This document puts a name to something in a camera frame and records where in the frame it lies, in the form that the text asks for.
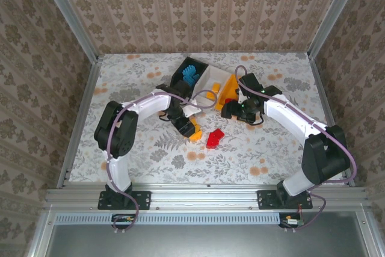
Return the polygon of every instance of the blue toy piece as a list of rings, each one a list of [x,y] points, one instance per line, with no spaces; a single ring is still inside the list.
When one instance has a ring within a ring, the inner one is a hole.
[[[194,66],[188,66],[182,72],[183,80],[187,82],[190,87],[192,87],[199,79],[199,75],[196,75],[196,72],[197,69]]]

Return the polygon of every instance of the floral tablecloth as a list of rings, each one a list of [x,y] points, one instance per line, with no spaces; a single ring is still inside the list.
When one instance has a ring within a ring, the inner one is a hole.
[[[105,105],[127,102],[169,84],[174,71],[190,56],[233,73],[243,64],[263,85],[275,85],[290,101],[325,122],[312,70],[305,53],[113,54],[103,59],[99,79],[70,173],[72,182],[106,181],[106,162],[93,134]],[[206,110],[197,116],[203,137],[183,138],[153,115],[138,125],[130,152],[134,182],[198,184],[276,184],[300,168],[303,148],[275,120],[250,126]],[[206,149],[210,132],[225,133],[216,149]]]

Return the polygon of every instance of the yellow object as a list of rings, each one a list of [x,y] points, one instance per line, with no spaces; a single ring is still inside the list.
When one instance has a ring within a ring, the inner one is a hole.
[[[199,141],[202,138],[203,132],[200,130],[200,126],[196,119],[190,119],[190,122],[195,126],[195,133],[188,138],[190,141]]]
[[[238,95],[235,90],[239,88],[238,83],[236,81],[235,75],[231,75],[226,85],[224,86],[221,94],[218,97],[218,102],[215,105],[215,109],[217,111],[221,111],[224,106],[224,102],[226,99],[236,99],[238,100]]]
[[[221,88],[221,84],[215,82],[215,83],[212,85],[211,90],[212,90],[215,94],[218,94],[220,88]],[[206,93],[206,98],[208,98],[208,99],[210,99],[210,100],[212,100],[212,101],[215,100],[215,96],[214,96],[212,93],[210,93],[210,92],[207,92],[207,93]]]

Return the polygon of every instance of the patterned surface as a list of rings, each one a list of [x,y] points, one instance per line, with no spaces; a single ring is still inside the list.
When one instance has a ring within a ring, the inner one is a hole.
[[[70,0],[100,54],[306,51],[332,0]]]
[[[316,62],[385,232],[385,0],[349,0]]]
[[[45,191],[56,186],[88,73],[53,0],[0,0],[1,256],[22,256],[33,236]]]
[[[107,102],[127,102],[169,84],[171,75],[190,54],[118,54],[103,59],[70,181],[106,181],[105,160],[93,133]],[[263,85],[273,84],[306,113],[324,122],[324,113],[305,53],[191,54],[233,72],[243,64]],[[129,172],[135,182],[276,184],[300,168],[303,148],[276,121],[266,117],[250,126],[220,117],[218,111],[197,116],[203,137],[190,143],[171,124],[154,115],[138,125],[130,152]],[[208,134],[221,128],[225,137],[215,150],[205,148]]]

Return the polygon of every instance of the patterned wall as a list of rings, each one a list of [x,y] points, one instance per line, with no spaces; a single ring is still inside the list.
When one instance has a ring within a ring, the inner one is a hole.
[[[332,0],[70,0],[100,54],[306,51]]]
[[[385,0],[349,0],[316,63],[385,232]]]
[[[0,0],[1,256],[22,256],[33,236],[89,69],[54,0]]]

